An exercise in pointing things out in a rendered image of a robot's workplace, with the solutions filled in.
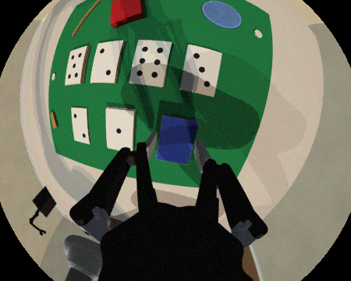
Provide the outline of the green felt mat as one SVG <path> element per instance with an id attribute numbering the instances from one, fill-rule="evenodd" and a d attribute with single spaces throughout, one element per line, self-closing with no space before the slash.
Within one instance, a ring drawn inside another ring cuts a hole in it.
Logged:
<path id="1" fill-rule="evenodd" d="M 107 148 L 106 108 L 136 109 L 134 151 L 153 131 L 157 140 L 148 162 L 151 180 L 182 187 L 200 186 L 201 176 L 193 153 L 202 140 L 211 159 L 227 163 L 238 177 L 261 124 L 271 82 L 273 43 L 270 16 L 246 0 L 142 0 L 144 18 L 120 27 L 111 26 L 111 3 L 98 0 L 75 7 L 55 49 L 48 90 L 51 135 L 57 154 L 105 170 L 118 150 Z M 202 13 L 205 2 L 233 7 L 241 17 L 235 29 L 214 25 Z M 262 38 L 254 31 L 259 30 Z M 125 41 L 116 84 L 90 83 L 99 43 Z M 138 40 L 172 42 L 164 87 L 129 84 Z M 222 53 L 214 97 L 181 91 L 188 44 Z M 65 85 L 69 54 L 89 46 L 84 84 Z M 52 74 L 56 73 L 55 80 Z M 71 108 L 87 108 L 90 144 L 74 140 Z M 50 114 L 55 112 L 54 129 Z M 157 160 L 162 115 L 194 119 L 200 125 L 189 164 Z"/>

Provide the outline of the dark red rectangular tile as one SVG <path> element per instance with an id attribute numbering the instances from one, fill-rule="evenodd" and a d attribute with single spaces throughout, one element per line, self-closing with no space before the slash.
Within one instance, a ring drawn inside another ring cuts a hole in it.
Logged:
<path id="1" fill-rule="evenodd" d="M 120 27 L 144 18 L 142 0 L 115 0 L 111 7 L 111 26 Z"/>

